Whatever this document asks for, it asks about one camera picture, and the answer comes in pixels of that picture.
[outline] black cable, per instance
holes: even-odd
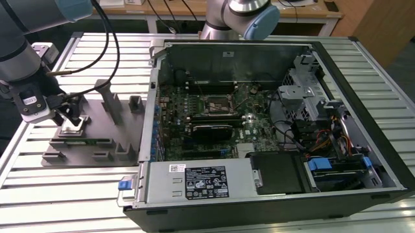
[[[298,22],[299,22],[298,6],[292,5],[291,2],[288,2],[288,3],[290,3],[290,5],[291,5],[291,7],[294,7],[294,10],[295,10],[295,12],[296,12],[296,23],[298,23]]]
[[[197,30],[201,31],[201,29],[200,29],[200,24],[199,24],[199,20],[197,20],[197,18],[196,18],[196,16],[195,16],[195,13],[193,13],[192,9],[189,8],[189,6],[188,6],[188,4],[185,3],[184,0],[181,0],[181,2],[184,3],[185,7],[188,8],[188,10],[189,10],[189,12],[191,12],[191,14],[192,14],[192,16],[193,16],[193,18],[195,18],[195,21],[196,21],[196,24],[197,24]]]
[[[168,6],[168,4],[167,4],[167,1],[165,1],[165,0],[163,0],[163,1],[164,1],[165,6],[167,6],[167,9],[168,9],[168,11],[169,11],[171,17],[173,18],[173,21],[175,21],[175,24],[176,24],[176,27],[177,27],[177,32],[181,33],[181,32],[180,32],[180,26],[179,26],[179,23],[177,23],[177,21],[176,21],[176,17],[175,17],[175,15],[173,15],[173,12],[172,12],[171,9],[169,9],[169,6]]]
[[[111,80],[112,80],[112,78],[115,77],[115,74],[116,74],[116,71],[117,71],[117,68],[119,68],[119,62],[120,62],[120,48],[119,48],[119,42],[117,42],[116,33],[115,33],[115,31],[113,31],[113,28],[112,28],[109,19],[108,19],[108,17],[107,17],[107,14],[105,14],[103,8],[100,7],[99,3],[96,2],[96,0],[91,0],[91,3],[92,3],[92,5],[93,5],[93,7],[95,7],[95,9],[96,9],[96,11],[97,11],[97,13],[99,13],[99,15],[100,15],[103,21],[104,21],[104,23],[107,24],[107,27],[108,27],[108,29],[109,29],[109,32],[112,33],[112,36],[113,36],[113,38],[115,38],[115,46],[116,46],[116,63],[115,63],[115,69],[113,69],[113,72],[112,72],[112,74],[111,74],[108,80],[107,80],[101,85],[99,85],[99,86],[96,86],[96,87],[93,87],[93,88],[91,88],[91,89],[88,89],[88,90],[85,90],[85,91],[81,91],[81,92],[79,92],[79,93],[75,93],[75,94],[72,94],[72,95],[68,95],[68,96],[67,96],[67,99],[72,99],[72,98],[75,98],[75,97],[79,97],[79,96],[87,94],[87,93],[89,93],[89,92],[92,92],[92,91],[96,91],[96,90],[101,89],[104,86],[107,86],[107,85],[111,83]]]
[[[96,63],[101,60],[103,56],[105,55],[107,53],[107,49],[108,49],[108,44],[109,44],[109,32],[108,32],[108,28],[107,28],[107,23],[105,21],[103,20],[103,24],[104,24],[104,31],[105,31],[105,45],[104,45],[104,50],[101,51],[101,54],[99,55],[99,57],[96,58],[96,60],[89,64],[87,65],[85,67],[77,69],[77,70],[65,70],[65,71],[56,71],[56,72],[48,72],[47,73],[47,76],[57,76],[57,75],[71,75],[71,74],[75,74],[75,73],[79,73],[87,69],[89,69],[92,66],[96,65]]]
[[[175,30],[172,27],[169,27],[169,26],[167,25],[167,23],[164,22],[164,20],[160,18],[159,14],[157,14],[157,12],[156,12],[156,10],[155,10],[155,8],[153,8],[153,4],[151,4],[151,0],[148,0],[148,5],[149,5],[149,7],[151,7],[151,9],[152,9],[152,11],[153,11],[153,13],[155,13],[155,15],[157,16],[157,18],[159,18],[161,24],[164,25],[164,27],[168,28],[168,30],[169,30],[171,33],[176,34],[176,30]]]

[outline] blue latch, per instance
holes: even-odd
[[[117,183],[119,191],[132,190],[132,181],[120,181]]]
[[[370,168],[371,167],[371,160],[368,157],[363,157],[363,162],[364,162],[366,167]]]
[[[319,169],[331,169],[330,160],[326,158],[316,158],[308,161],[308,168],[311,171]]]

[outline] metal bracket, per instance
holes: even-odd
[[[32,44],[33,50],[37,52],[43,62],[49,65],[55,62],[59,50],[52,43],[48,42],[39,42]]]
[[[259,170],[252,170],[252,175],[254,175],[255,187],[259,188],[259,187],[262,187],[264,185],[263,182],[262,182],[262,177],[260,177]]]
[[[164,40],[152,40],[149,42],[149,57],[153,59],[153,56],[157,52],[161,51],[161,49],[164,49]]]

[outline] aluminum extrusion table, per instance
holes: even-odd
[[[196,39],[184,34],[119,34],[121,63],[112,81],[120,99],[139,94],[145,99],[151,67],[148,47],[153,39]],[[272,36],[268,40],[320,41],[358,93],[387,138],[415,172],[415,105],[374,61],[359,42],[348,38]],[[76,33],[63,51],[55,70],[89,64],[103,50],[103,33]],[[93,68],[68,77],[57,77],[67,92],[93,86],[108,78],[115,66],[115,43]],[[87,98],[99,99],[95,92]],[[136,167],[57,168],[41,166],[41,153],[56,132],[52,121],[23,123],[0,159],[0,232],[143,232],[117,207],[117,181]],[[124,194],[128,199],[132,192]],[[280,224],[209,229],[201,232],[414,232],[415,199],[371,207],[351,217]]]

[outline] wooden table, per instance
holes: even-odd
[[[168,12],[163,0],[151,0],[151,2],[161,19],[172,20],[172,16]],[[205,21],[207,2],[203,0],[189,0],[185,2],[189,8],[192,9],[195,15],[197,16],[197,20]],[[181,0],[171,0],[167,3],[173,12],[176,20],[195,20]],[[149,33],[157,33],[156,21],[159,19],[149,7],[148,1],[144,3],[144,5],[125,5],[124,8],[113,8],[104,10],[111,19],[147,20]],[[338,20],[342,17],[343,13],[328,11],[323,0],[319,0],[319,2],[314,5],[298,7],[298,14],[294,8],[280,9],[279,22],[323,24],[319,36],[330,36],[336,26]]]

